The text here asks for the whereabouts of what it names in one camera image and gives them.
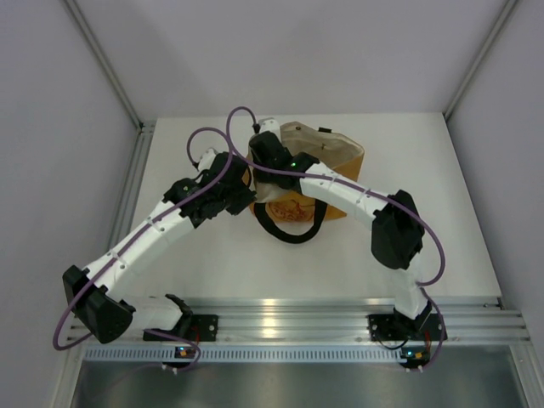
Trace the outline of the tan canvas tote bag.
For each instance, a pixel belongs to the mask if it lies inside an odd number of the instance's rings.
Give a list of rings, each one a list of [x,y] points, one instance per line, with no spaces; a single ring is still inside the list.
[[[301,156],[297,160],[299,172],[284,174],[294,176],[294,173],[322,171],[333,178],[358,179],[365,150],[347,136],[328,128],[314,129],[301,122],[280,124],[273,118],[262,120],[256,127],[255,135],[266,131],[274,133],[293,156]],[[247,158],[253,163],[249,143]],[[301,187],[299,190],[283,190],[273,184],[257,181],[255,174],[253,168],[257,201],[250,209],[261,227],[279,241],[302,244],[312,240],[325,221],[346,216],[342,210],[304,195]]]

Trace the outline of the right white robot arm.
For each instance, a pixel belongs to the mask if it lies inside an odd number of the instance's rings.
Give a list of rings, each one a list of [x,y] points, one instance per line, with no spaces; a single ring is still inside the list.
[[[352,183],[308,153],[292,155],[270,131],[253,136],[249,150],[259,184],[313,198],[316,205],[335,207],[368,228],[372,256],[393,271],[391,328],[404,337],[424,331],[432,305],[417,283],[419,271],[413,265],[422,250],[424,227],[411,195],[403,190],[383,195]]]

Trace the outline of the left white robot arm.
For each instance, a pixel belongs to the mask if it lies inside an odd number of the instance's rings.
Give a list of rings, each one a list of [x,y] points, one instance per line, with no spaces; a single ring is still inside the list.
[[[181,237],[222,211],[241,213],[255,199],[248,165],[238,156],[210,149],[198,165],[197,180],[175,182],[151,214],[113,249],[84,269],[72,265],[62,276],[71,312],[100,343],[129,332],[159,333],[176,340],[192,328],[190,307],[173,294],[135,297],[131,281],[150,272],[150,264]]]

